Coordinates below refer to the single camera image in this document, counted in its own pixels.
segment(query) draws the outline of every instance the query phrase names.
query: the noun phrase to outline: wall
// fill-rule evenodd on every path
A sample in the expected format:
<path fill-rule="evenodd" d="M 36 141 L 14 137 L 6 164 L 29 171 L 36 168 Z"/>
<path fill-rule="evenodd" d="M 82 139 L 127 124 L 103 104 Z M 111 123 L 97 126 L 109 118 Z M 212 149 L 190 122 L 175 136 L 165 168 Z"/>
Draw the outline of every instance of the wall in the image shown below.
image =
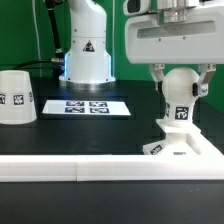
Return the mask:
<path fill-rule="evenodd" d="M 123 15 L 124 1 L 115 0 L 115 55 L 113 55 L 112 51 L 113 1 L 96 0 L 96 2 L 105 8 L 108 15 L 107 51 L 113 58 L 116 78 L 121 80 L 152 80 L 148 72 L 148 65 L 133 65 L 127 60 L 124 47 L 124 26 L 128 18 Z M 54 56 L 54 46 L 48 14 L 43 0 L 36 0 L 36 11 L 42 59 L 49 59 Z M 61 43 L 66 52 L 70 47 L 70 19 L 67 3 L 56 8 L 56 16 Z M 17 64 L 38 59 L 31 0 L 1 0 L 0 30 L 0 70 L 12 69 Z M 165 73 L 174 67 L 166 66 Z M 44 65 L 44 68 L 44 72 L 41 74 L 36 70 L 30 70 L 30 73 L 32 76 L 51 76 L 49 65 Z M 210 94 L 204 99 L 224 112 L 223 75 L 224 66 L 219 65 L 210 85 Z"/>

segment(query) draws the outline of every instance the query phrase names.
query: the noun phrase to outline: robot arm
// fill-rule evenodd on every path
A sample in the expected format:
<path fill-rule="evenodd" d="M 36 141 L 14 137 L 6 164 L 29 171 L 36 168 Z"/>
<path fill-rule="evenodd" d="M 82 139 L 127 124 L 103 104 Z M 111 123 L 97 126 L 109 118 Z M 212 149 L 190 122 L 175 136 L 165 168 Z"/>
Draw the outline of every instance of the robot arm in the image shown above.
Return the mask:
<path fill-rule="evenodd" d="M 157 89 L 163 80 L 164 64 L 198 64 L 202 75 L 194 94 L 207 95 L 215 64 L 224 62 L 224 3 L 157 0 L 157 13 L 150 13 L 150 7 L 148 12 L 126 23 L 126 54 L 130 62 L 150 64 Z"/>

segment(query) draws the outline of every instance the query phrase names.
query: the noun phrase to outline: black tabletop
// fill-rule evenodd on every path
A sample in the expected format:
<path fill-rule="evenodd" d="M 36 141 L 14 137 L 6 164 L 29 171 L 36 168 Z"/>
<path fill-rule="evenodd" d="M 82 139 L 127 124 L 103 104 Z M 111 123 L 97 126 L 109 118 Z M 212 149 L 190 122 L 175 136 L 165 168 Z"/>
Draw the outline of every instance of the black tabletop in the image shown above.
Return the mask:
<path fill-rule="evenodd" d="M 120 81 L 99 92 L 32 79 L 38 119 L 0 125 L 1 155 L 142 154 L 164 138 L 155 119 L 164 99 L 154 83 Z M 131 116 L 44 115 L 47 99 L 124 101 Z M 224 116 L 200 99 L 194 123 L 224 152 Z M 222 224 L 224 181 L 1 183 L 0 223 Z"/>
<path fill-rule="evenodd" d="M 103 91 L 60 88 L 53 79 L 32 79 L 37 120 L 26 125 L 0 125 L 0 154 L 76 155 L 142 154 L 142 146 L 164 138 L 155 120 L 164 117 L 164 98 L 153 82 L 120 81 Z M 123 101 L 131 116 L 50 115 L 47 100 Z M 195 106 L 194 123 L 220 151 L 224 150 L 224 116 L 203 100 Z"/>

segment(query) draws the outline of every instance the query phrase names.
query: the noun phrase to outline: white paper sheet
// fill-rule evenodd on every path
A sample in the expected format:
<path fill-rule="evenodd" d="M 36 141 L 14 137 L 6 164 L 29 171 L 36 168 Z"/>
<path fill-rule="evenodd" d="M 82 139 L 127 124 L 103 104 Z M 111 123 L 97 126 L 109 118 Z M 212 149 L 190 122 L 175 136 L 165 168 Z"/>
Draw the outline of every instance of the white paper sheet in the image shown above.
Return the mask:
<path fill-rule="evenodd" d="M 77 101 L 47 100 L 44 114 L 77 114 L 77 115 L 120 115 L 130 116 L 124 102 L 115 101 Z"/>

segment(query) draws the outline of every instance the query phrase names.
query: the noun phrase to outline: black cable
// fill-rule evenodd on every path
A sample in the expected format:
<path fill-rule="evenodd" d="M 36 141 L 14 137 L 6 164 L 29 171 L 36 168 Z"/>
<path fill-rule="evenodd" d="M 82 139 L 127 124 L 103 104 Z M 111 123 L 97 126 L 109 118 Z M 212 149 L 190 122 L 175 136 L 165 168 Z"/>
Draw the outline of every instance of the black cable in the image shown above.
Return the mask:
<path fill-rule="evenodd" d="M 55 56 L 58 58 L 64 58 L 64 52 L 62 51 L 62 48 L 61 48 L 54 8 L 56 5 L 61 4 L 61 2 L 62 1 L 55 2 L 55 0 L 45 0 L 48 15 L 51 22 L 51 30 L 52 30 L 54 45 L 55 45 Z"/>
<path fill-rule="evenodd" d="M 41 64 L 41 63 L 49 63 L 49 62 L 51 62 L 50 59 L 38 60 L 38 61 L 29 61 L 29 62 L 25 62 L 25 63 L 22 63 L 22 64 L 17 65 L 16 67 L 13 68 L 13 70 L 16 70 L 16 69 L 25 67 L 27 65 L 34 65 L 34 64 Z"/>

